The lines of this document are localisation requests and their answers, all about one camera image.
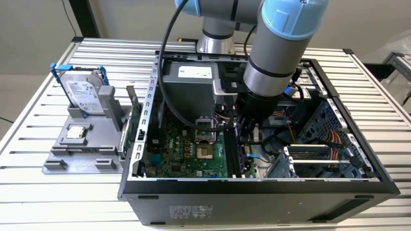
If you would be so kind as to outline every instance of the wire bundle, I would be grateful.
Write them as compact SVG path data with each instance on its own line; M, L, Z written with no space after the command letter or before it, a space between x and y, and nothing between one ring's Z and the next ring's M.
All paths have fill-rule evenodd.
M272 112L272 115L275 115L275 116L283 116L283 113L282 113L282 112Z
M342 138L334 130L330 130L326 142L343 144ZM339 152L331 148L331 160L338 160L338 159L339 159Z

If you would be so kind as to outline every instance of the case label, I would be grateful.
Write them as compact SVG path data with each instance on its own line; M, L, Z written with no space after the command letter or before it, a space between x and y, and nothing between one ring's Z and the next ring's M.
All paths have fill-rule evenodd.
M214 205L171 205L170 214L172 219L206 219L211 218Z
M212 78L212 70L210 66L180 66L180 78Z

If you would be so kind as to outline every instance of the motherboard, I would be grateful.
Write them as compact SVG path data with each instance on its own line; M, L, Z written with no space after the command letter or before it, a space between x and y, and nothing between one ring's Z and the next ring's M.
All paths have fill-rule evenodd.
M204 125L215 119L200 118ZM162 147L148 155L147 177L158 178L227 178L227 158L223 132L204 132L184 126L172 116L166 118ZM239 150L239 168L243 177L255 177L252 160L246 159L244 150Z

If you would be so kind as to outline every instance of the plastic bag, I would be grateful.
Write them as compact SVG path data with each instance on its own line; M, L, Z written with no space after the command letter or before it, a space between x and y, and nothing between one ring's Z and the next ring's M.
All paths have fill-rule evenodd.
M363 63L381 64L391 52L411 54L411 30L395 35L389 43L371 54L361 58Z

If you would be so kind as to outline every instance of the white wall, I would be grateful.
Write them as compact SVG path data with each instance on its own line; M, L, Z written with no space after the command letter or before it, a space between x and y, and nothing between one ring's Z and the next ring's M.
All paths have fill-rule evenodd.
M0 74L47 74L74 37L62 1L0 0L0 31Z
M174 0L90 0L106 38L163 38ZM68 0L68 15L80 34ZM351 48L359 57L411 28L411 0L330 0L311 47ZM0 0L0 74L46 74L74 37L60 0ZM171 34L199 38L202 19L180 15ZM236 32L243 42L246 33Z
M106 34L114 39L156 39L175 11L174 0L91 0L102 11ZM375 51L390 37L411 28L411 0L330 0L323 26L311 47L351 48L359 57ZM180 15L171 34L199 38L202 19ZM235 34L243 42L246 33Z

